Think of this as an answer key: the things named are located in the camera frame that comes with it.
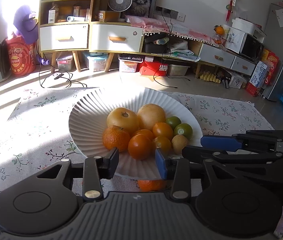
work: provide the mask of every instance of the tile floor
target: tile floor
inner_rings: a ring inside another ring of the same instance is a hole
[[[256,109],[270,122],[275,129],[283,129],[283,107],[280,103],[271,102],[261,97],[253,98],[243,89],[225,89],[221,84],[205,82],[195,79],[195,75],[190,73],[185,78],[157,77],[156,80],[166,86],[164,87],[154,82],[152,77],[141,76],[139,73],[119,72],[116,63],[112,64],[112,70],[108,73],[94,72],[90,73],[87,69],[82,72],[73,71],[72,80],[78,80],[87,84],[88,87],[114,86],[117,84],[140,85],[155,90],[165,90],[169,92],[180,92],[188,94],[197,94],[204,96],[229,98],[234,100],[251,101]],[[41,82],[47,77],[44,87],[65,87],[68,82],[65,79],[53,80],[50,77],[50,69],[42,68],[40,77]],[[72,87],[82,87],[81,84],[72,84]],[[15,105],[19,101],[20,95],[25,89],[41,90],[39,84],[39,68],[34,73],[21,78],[10,77],[0,83],[0,127],[5,122]]]

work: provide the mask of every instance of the white plate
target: white plate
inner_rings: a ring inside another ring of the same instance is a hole
[[[104,156],[108,150],[103,146],[102,134],[107,128],[108,114],[117,107],[125,107],[137,113],[141,106],[150,103],[161,106],[167,117],[178,116],[182,123],[188,123],[193,128],[193,138],[189,144],[201,146],[203,133],[193,114],[170,96],[144,87],[120,86],[89,90],[69,115],[72,140],[83,155]],[[131,158],[128,152],[120,153],[115,174],[131,179],[160,179],[155,158],[138,161]]]

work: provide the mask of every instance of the red box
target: red box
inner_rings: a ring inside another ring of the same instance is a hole
[[[267,84],[267,86],[271,85],[273,82],[273,76],[275,76],[275,70],[277,67],[277,64],[279,62],[279,58],[276,56],[275,53],[273,53],[272,51],[268,50],[268,49],[264,49],[262,52],[262,57],[261,57],[261,61],[270,61],[271,63],[274,64],[274,66],[270,67],[270,70],[268,72],[268,76],[266,77],[265,80],[265,84]]]
[[[166,76],[168,64],[162,64],[161,62],[147,62],[138,63],[139,73],[143,76]]]
[[[248,82],[246,91],[251,94],[253,97],[256,97],[260,91],[260,88],[256,88],[253,84]]]

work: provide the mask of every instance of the red bucket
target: red bucket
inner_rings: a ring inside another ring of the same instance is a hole
[[[12,74],[17,77],[32,73],[35,66],[35,55],[33,44],[26,44],[22,36],[6,39],[8,46],[8,55]]]

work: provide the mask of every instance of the refrigerator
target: refrigerator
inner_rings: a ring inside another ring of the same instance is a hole
[[[283,94],[283,27],[279,26],[276,10],[282,10],[283,7],[271,4],[265,33],[264,45],[266,49],[271,50],[279,57],[277,65],[276,77],[273,84],[267,86],[263,92],[263,96],[271,101],[277,101]]]

